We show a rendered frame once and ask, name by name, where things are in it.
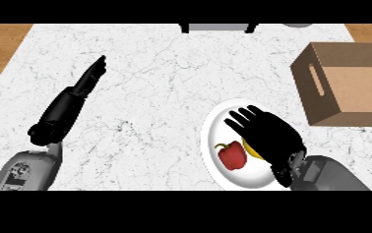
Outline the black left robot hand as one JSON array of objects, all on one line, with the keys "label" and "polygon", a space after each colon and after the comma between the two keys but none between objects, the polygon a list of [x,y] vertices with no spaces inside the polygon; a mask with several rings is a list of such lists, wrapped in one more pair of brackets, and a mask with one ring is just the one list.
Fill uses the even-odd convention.
[{"label": "black left robot hand", "polygon": [[72,87],[66,87],[53,99],[39,122],[31,127],[28,135],[36,146],[59,143],[75,123],[85,98],[106,73],[106,56],[101,56],[85,70]]}]

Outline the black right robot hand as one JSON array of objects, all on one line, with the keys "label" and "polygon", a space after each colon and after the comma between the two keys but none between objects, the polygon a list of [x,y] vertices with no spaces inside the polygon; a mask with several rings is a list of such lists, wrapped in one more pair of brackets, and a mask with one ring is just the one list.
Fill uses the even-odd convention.
[{"label": "black right robot hand", "polygon": [[230,111],[224,120],[262,159],[270,163],[276,181],[287,188],[292,174],[307,154],[302,138],[292,126],[253,105]]}]

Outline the yellow lemon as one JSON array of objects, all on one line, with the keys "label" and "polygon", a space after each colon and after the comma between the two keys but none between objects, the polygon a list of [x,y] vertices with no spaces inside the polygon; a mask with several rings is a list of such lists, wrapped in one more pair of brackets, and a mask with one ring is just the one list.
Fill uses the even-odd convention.
[{"label": "yellow lemon", "polygon": [[258,159],[262,159],[262,157],[259,156],[259,154],[255,152],[255,150],[252,149],[252,147],[248,145],[248,143],[246,143],[246,141],[245,141],[243,138],[240,138],[240,141],[242,141],[242,147],[243,147],[246,153],[248,153],[252,157],[255,157],[255,158],[258,158]]}]

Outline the white round plate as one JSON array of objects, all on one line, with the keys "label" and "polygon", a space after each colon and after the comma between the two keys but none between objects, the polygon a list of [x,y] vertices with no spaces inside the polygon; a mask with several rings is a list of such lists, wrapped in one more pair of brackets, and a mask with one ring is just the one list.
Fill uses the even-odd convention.
[{"label": "white round plate", "polygon": [[200,152],[208,172],[225,191],[287,191],[277,183],[270,164],[246,156],[246,163],[237,170],[228,171],[219,161],[218,152],[222,149],[217,144],[227,145],[240,141],[240,136],[224,123],[230,117],[228,112],[248,105],[256,106],[262,111],[270,109],[248,98],[233,98],[221,102],[211,110],[200,130]]}]

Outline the brown cardboard box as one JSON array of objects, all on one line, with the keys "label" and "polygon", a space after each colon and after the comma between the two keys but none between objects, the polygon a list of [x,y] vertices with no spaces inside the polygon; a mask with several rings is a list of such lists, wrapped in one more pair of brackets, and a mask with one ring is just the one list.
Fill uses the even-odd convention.
[{"label": "brown cardboard box", "polygon": [[311,42],[290,71],[308,124],[372,127],[372,42]]}]

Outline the red bell pepper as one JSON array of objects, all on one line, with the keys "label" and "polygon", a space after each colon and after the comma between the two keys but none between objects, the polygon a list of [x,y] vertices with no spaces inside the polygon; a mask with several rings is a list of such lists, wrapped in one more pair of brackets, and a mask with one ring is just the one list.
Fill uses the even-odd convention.
[{"label": "red bell pepper", "polygon": [[237,141],[228,144],[215,144],[218,159],[228,171],[240,169],[246,163],[246,154]]}]

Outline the grey appliance with black legs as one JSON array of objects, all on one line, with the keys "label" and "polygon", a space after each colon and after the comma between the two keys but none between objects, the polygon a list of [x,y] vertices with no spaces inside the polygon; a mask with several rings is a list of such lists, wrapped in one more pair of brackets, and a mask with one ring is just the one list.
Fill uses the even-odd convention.
[{"label": "grey appliance with black legs", "polygon": [[239,30],[245,33],[253,33],[256,24],[180,24],[183,33],[190,30]]}]

